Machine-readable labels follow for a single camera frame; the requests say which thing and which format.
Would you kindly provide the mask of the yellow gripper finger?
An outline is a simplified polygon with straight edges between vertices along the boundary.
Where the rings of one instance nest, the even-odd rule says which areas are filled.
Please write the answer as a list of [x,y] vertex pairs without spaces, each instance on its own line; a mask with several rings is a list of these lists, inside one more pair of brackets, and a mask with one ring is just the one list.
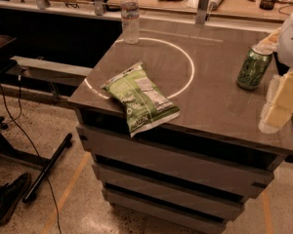
[[290,121],[292,115],[293,68],[290,68],[284,75],[272,77],[260,116],[259,130],[274,134]]
[[273,31],[269,36],[261,40],[256,46],[255,51],[259,54],[269,55],[276,51],[280,28]]

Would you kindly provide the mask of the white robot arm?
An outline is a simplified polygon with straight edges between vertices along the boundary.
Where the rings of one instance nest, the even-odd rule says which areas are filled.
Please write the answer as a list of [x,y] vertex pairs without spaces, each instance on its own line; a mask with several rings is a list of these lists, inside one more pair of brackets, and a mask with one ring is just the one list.
[[260,131],[274,134],[282,129],[293,115],[293,13],[282,27],[260,41],[255,50],[261,54],[276,51],[279,62],[289,67],[284,75],[274,75],[271,79],[260,116]]

